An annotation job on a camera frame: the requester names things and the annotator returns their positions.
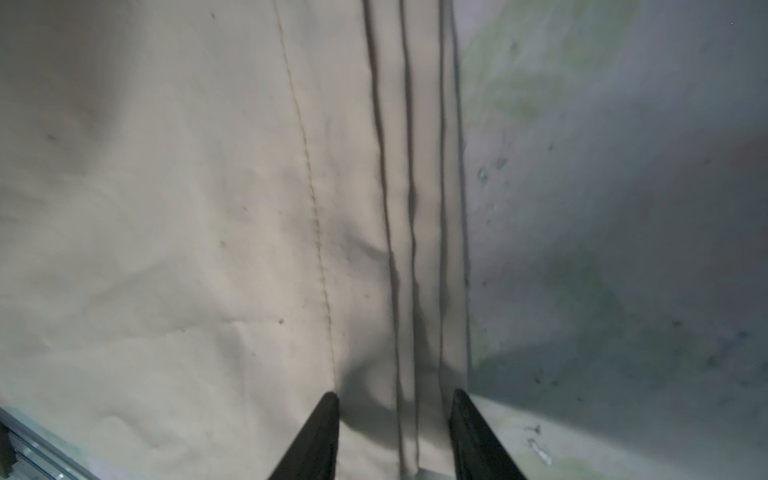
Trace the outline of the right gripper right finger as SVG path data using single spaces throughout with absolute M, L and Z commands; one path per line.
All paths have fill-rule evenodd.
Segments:
M 458 480 L 526 480 L 469 395 L 453 394 L 449 432 Z

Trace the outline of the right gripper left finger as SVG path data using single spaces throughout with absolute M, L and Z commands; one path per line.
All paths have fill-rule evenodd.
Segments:
M 326 392 L 269 480 L 334 480 L 340 431 L 340 401 L 335 392 Z

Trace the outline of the beige drawstring shorts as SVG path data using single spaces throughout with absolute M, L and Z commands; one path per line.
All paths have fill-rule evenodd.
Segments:
M 450 474 L 448 1 L 5 1 L 1 403 L 143 479 Z

